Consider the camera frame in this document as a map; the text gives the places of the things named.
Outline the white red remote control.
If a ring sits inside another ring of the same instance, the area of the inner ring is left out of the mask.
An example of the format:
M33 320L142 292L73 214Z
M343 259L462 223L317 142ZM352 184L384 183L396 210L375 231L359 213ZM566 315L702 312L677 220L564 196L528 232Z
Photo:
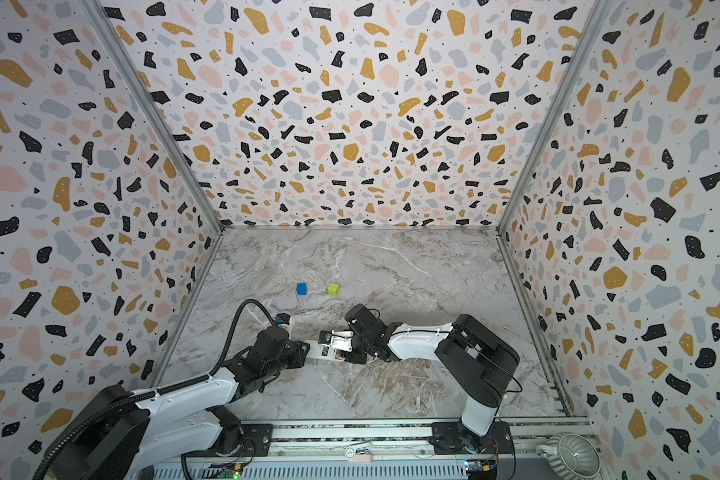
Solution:
M308 340L309 346L307 359L316 361L338 361L345 360L344 352L329 345L319 344L317 341Z

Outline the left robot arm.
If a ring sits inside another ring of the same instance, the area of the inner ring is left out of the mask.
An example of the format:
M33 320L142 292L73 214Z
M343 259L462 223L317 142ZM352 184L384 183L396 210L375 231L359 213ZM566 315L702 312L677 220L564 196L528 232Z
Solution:
M275 324L206 374L163 387L101 390L51 442L34 478L123 479L194 451L227 448L239 431L228 404L306 363L311 346Z

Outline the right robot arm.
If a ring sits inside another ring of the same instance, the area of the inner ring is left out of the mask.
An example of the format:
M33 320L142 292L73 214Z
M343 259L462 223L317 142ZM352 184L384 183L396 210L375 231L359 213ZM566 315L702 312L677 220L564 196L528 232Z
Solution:
M443 434L433 445L444 451L480 454L490 445L489 430L504 396L515 384L519 354L479 320L461 314L448 324L416 327L385 324L378 312L357 304L345 315L350 331L347 360L363 363L369 357L384 362L428 360L441 363L467 395L465 408L455 426L455 441Z

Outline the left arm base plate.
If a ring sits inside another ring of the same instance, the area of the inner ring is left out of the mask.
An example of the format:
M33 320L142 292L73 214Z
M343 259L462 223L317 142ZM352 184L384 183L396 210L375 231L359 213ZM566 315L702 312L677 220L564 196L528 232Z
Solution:
M245 423L225 428L219 438L205 450L192 451L188 457L250 459L265 457L269 453L274 426L268 423Z

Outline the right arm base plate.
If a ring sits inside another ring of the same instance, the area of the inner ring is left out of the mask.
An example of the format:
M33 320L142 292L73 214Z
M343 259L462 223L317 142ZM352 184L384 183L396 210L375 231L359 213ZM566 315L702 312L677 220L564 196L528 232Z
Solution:
M509 425L501 420L494 421L482 436L467 429L461 421L435 422L431 429L429 443L438 455L509 454L514 451Z

